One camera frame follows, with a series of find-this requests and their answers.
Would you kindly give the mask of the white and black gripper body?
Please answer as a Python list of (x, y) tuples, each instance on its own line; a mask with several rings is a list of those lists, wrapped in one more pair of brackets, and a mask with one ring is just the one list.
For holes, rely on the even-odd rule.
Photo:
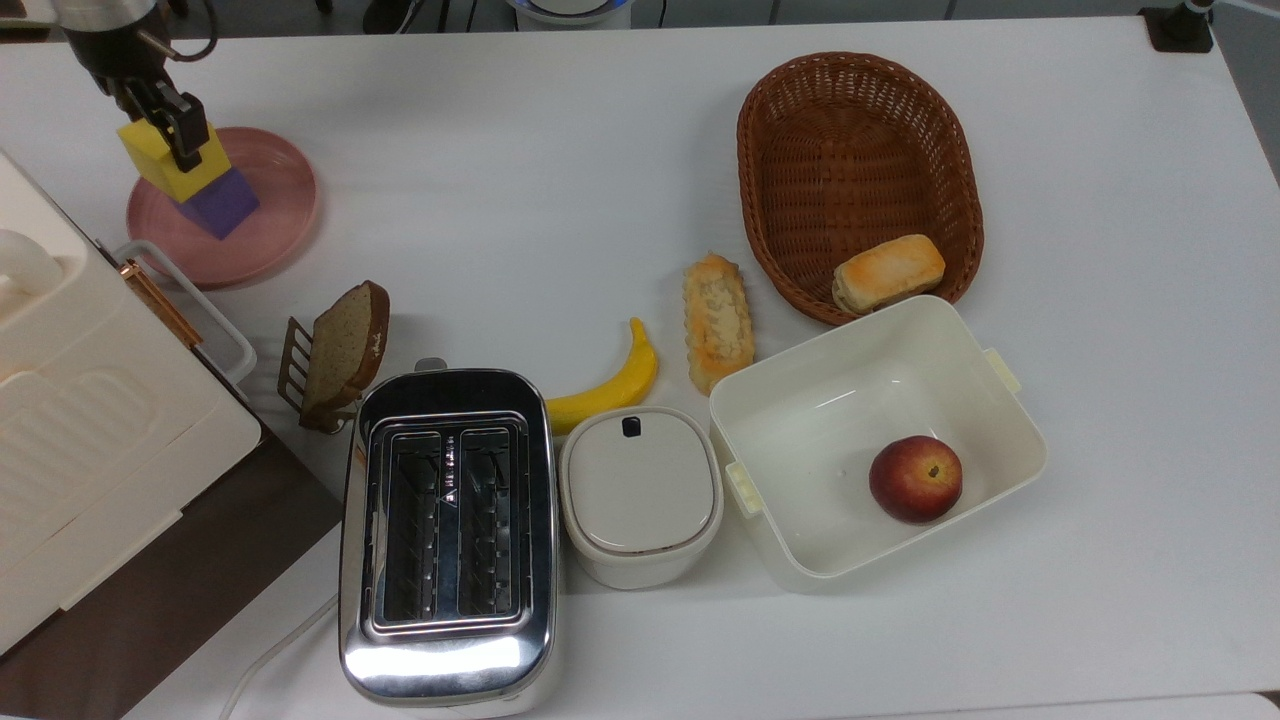
[(56, 1), (55, 13), (77, 60), (105, 94), (129, 78), (173, 86), (163, 53), (138, 36), (169, 40), (156, 1)]

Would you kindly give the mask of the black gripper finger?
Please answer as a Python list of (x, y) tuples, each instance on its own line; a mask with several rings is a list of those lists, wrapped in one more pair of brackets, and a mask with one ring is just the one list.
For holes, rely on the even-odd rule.
[(147, 101), (150, 100), (150, 83), (140, 77), (108, 77), (106, 94), (110, 95), (116, 106), (124, 111), (131, 122), (148, 119)]
[(210, 132), (204, 105), (195, 95), (172, 86), (152, 86), (148, 123), (160, 132), (180, 172), (191, 172), (201, 164), (200, 149), (209, 141)]

